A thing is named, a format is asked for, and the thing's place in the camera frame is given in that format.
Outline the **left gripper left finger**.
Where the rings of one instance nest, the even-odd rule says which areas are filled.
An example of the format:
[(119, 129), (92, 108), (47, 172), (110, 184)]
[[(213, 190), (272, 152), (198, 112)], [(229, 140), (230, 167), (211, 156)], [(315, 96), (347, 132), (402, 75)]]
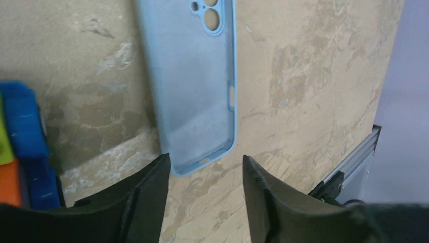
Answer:
[(158, 242), (166, 207), (170, 157), (69, 208), (30, 210), (1, 204), (1, 242)]

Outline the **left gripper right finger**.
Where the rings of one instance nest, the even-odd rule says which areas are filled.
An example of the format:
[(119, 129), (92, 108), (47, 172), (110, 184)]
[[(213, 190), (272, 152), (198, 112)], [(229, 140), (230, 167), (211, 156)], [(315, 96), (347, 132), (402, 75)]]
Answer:
[(428, 204), (332, 205), (243, 157), (252, 242), (428, 242)]

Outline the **light blue phone case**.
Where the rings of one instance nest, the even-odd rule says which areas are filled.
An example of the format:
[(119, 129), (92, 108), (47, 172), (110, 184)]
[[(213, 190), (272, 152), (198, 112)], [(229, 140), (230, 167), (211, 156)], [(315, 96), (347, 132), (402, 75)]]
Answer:
[(237, 137), (234, 1), (136, 1), (162, 153), (188, 176)]

